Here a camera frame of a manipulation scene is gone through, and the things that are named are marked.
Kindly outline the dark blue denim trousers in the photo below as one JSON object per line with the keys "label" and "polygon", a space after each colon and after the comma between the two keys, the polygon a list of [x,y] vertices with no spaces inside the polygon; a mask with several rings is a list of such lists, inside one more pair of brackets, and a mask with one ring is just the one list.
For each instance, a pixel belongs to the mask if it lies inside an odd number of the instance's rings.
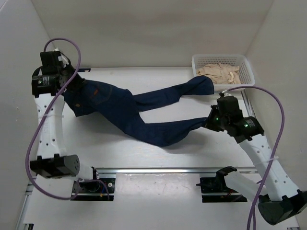
{"label": "dark blue denim trousers", "polygon": [[63,96],[75,116],[99,112],[126,135],[148,144],[166,147],[180,142],[189,132],[205,126],[207,118],[145,123],[140,112],[177,103],[186,95],[212,94],[212,80],[206,76],[197,76],[183,84],[137,95],[104,82],[84,80],[83,85],[66,90]]}

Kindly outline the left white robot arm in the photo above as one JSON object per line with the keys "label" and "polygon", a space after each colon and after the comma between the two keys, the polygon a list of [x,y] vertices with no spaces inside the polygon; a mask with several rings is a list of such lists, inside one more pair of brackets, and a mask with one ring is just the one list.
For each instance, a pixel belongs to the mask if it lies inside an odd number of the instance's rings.
{"label": "left white robot arm", "polygon": [[33,73],[31,85],[42,126],[36,159],[29,162],[30,169],[44,178],[83,179],[85,188],[95,192],[101,185],[97,170],[65,149],[62,127],[65,102],[62,96],[56,97],[75,69],[58,49],[42,52],[40,58],[42,66]]}

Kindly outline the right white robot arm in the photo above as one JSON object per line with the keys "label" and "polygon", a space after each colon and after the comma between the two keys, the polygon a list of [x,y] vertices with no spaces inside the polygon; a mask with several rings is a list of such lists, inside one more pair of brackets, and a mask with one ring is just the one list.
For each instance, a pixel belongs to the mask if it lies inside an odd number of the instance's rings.
{"label": "right white robot arm", "polygon": [[215,185],[220,191],[229,189],[254,201],[263,219],[276,225],[301,213],[307,207],[307,193],[290,179],[277,158],[272,156],[264,130],[252,116],[244,117],[236,97],[220,93],[217,104],[211,106],[206,129],[223,132],[235,139],[249,156],[264,186],[246,178],[232,166],[217,171]]}

